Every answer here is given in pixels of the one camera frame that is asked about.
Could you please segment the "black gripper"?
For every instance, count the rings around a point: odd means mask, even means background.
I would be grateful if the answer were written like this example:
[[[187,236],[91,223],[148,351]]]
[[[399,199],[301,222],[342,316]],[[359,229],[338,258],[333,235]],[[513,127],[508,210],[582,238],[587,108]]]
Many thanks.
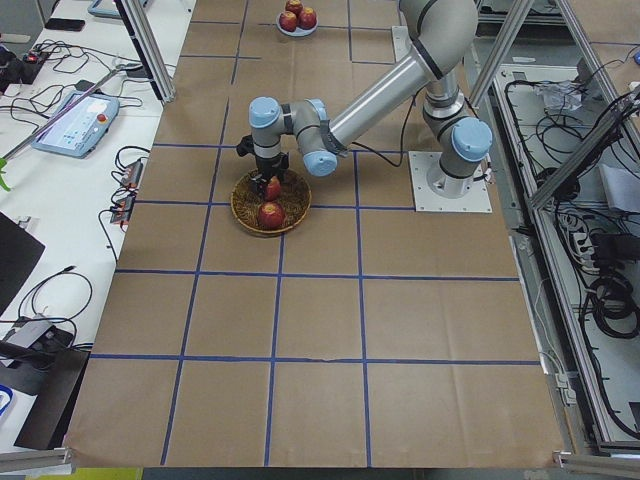
[[[257,173],[250,176],[250,188],[255,194],[265,194],[273,176],[279,181],[286,180],[289,154],[281,150],[280,144],[263,147],[256,144],[251,135],[246,135],[236,145],[236,153],[240,157],[251,154],[255,158]]]

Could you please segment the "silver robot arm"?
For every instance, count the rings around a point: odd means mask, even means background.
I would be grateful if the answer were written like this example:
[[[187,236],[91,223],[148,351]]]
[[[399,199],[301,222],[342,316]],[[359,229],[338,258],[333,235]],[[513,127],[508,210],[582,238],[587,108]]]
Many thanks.
[[[423,118],[442,148],[427,173],[429,188],[448,199],[468,193],[493,141],[488,125],[466,113],[454,72],[475,37],[477,8],[469,0],[430,0],[402,1],[399,9],[408,28],[407,53],[335,118],[319,99],[257,97],[250,103],[251,132],[236,151],[256,160],[250,178],[256,194],[264,196],[271,179],[289,166],[282,136],[294,136],[312,175],[327,176],[350,144],[420,90],[426,92]]]

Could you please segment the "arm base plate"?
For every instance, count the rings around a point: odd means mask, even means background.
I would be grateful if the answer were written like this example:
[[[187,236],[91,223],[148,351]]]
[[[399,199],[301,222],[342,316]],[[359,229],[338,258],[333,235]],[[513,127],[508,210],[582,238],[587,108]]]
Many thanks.
[[[406,26],[392,26],[391,38],[394,51],[394,62],[400,62],[411,50],[411,39]]]
[[[419,213],[491,214],[490,196],[482,164],[465,179],[449,177],[441,169],[440,152],[410,151],[414,208]]]

